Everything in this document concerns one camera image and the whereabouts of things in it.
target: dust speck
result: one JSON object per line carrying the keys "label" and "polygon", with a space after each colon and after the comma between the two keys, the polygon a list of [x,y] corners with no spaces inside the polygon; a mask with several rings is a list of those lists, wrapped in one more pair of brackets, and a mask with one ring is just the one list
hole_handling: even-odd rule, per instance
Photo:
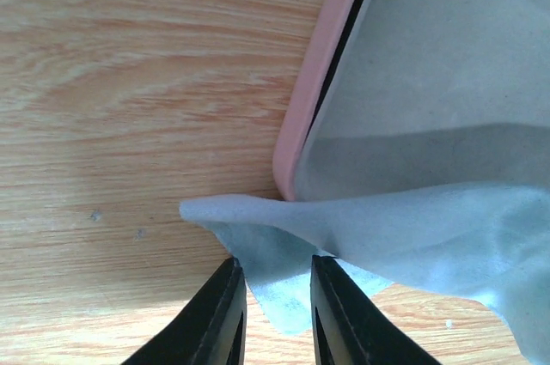
{"label": "dust speck", "polygon": [[89,217],[92,221],[98,222],[101,220],[102,214],[99,209],[96,209]]}
{"label": "dust speck", "polygon": [[147,234],[147,229],[138,229],[136,232],[136,235],[134,236],[134,240],[143,239],[146,234]]}

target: pink phone case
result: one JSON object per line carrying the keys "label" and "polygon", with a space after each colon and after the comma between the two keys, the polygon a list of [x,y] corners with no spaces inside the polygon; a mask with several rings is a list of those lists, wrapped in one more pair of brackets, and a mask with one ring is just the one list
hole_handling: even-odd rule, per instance
{"label": "pink phone case", "polygon": [[360,4],[361,0],[325,0],[321,8],[273,155],[275,182],[286,200],[296,199],[296,164],[322,103],[322,89],[338,63],[338,50],[345,44],[346,30],[352,26]]}

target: cloth fold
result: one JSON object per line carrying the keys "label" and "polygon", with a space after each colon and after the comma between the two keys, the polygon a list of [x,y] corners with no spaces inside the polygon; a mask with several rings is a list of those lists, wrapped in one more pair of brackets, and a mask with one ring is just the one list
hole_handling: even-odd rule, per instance
{"label": "cloth fold", "polygon": [[550,363],[550,192],[455,184],[317,202],[247,195],[180,204],[243,265],[282,332],[311,326],[311,255],[332,254],[367,295],[402,283],[479,301],[531,363]]}

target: wooden surface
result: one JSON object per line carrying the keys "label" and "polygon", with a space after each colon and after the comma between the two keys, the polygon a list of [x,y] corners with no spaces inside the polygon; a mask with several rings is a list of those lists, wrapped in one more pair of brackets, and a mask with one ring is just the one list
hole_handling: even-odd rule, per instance
{"label": "wooden surface", "polygon": [[[0,363],[119,363],[227,256],[178,202],[274,198],[322,0],[0,0]],[[247,363],[314,362],[249,296]],[[473,302],[375,298],[445,364],[525,363]]]}

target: wood grain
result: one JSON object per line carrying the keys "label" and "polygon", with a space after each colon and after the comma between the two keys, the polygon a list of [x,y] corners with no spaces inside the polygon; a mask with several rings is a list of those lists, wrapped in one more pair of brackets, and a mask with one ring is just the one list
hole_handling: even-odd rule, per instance
{"label": "wood grain", "polygon": [[[0,363],[119,363],[180,311],[227,255],[178,202],[277,196],[322,1],[0,0]],[[247,363],[314,362],[248,300]],[[443,363],[525,363],[475,303],[375,302]]]}

